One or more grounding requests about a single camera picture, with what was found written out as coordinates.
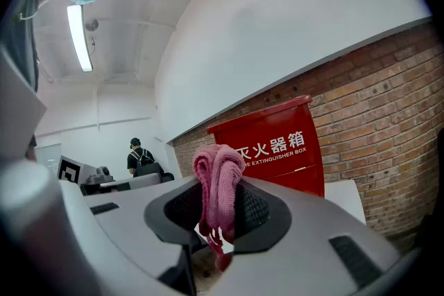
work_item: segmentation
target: white ceiling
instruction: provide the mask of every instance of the white ceiling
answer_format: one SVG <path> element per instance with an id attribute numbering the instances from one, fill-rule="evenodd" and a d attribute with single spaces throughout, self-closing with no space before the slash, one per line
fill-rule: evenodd
<path id="1" fill-rule="evenodd" d="M 190 1 L 99 0 L 85 5 L 85 22 L 99 21 L 97 30 L 85 32 L 94 67 L 89 73 L 82 72 L 71 40 L 66 10 L 71 2 L 46 3 L 34 18 L 40 89 L 85 82 L 154 87 L 165 47 Z"/>

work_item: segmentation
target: black backpack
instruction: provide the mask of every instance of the black backpack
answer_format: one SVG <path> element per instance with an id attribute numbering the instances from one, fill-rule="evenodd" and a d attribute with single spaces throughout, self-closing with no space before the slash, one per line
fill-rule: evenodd
<path id="1" fill-rule="evenodd" d="M 145 166 L 154 161 L 148 156 L 148 151 L 146 149 L 142 149 L 142 155 L 138 155 L 135 150 L 130 153 L 135 159 L 137 159 L 137 167 Z"/>

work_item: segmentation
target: brick wall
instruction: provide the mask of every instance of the brick wall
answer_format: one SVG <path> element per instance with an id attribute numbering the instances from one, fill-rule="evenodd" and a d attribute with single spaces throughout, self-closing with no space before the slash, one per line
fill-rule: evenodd
<path id="1" fill-rule="evenodd" d="M 438 190 L 444 54 L 431 24 L 384 38 L 228 110 L 173 145 L 184 176 L 206 127 L 311 94 L 326 182 L 354 179 L 368 226 L 394 235 L 418 225 Z"/>

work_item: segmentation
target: pink cloth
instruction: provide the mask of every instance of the pink cloth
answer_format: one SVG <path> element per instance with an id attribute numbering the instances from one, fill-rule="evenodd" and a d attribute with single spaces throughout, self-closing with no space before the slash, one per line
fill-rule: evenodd
<path id="1" fill-rule="evenodd" d="M 199 231 L 208 245 L 222 254 L 219 227 L 228 232 L 234 227 L 234 197 L 245 162 L 231 147 L 203 146 L 193 159 L 194 172 L 202 183 L 202 216 Z"/>
<path id="2" fill-rule="evenodd" d="M 211 176 L 213 173 L 214 158 L 216 158 L 219 145 L 199 148 L 193 158 L 194 173 L 202 184 L 202 216 L 199 222 L 199 231 L 203 236 L 208 236 L 211 229 L 207 223 L 208 200 L 210 198 Z"/>

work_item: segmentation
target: ceiling light fixture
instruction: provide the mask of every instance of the ceiling light fixture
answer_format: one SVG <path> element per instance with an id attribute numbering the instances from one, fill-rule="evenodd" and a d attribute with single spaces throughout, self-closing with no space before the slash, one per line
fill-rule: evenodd
<path id="1" fill-rule="evenodd" d="M 83 9 L 81 5 L 68 6 L 69 29 L 76 49 L 77 58 L 83 71 L 92 71 L 85 32 L 83 31 Z"/>

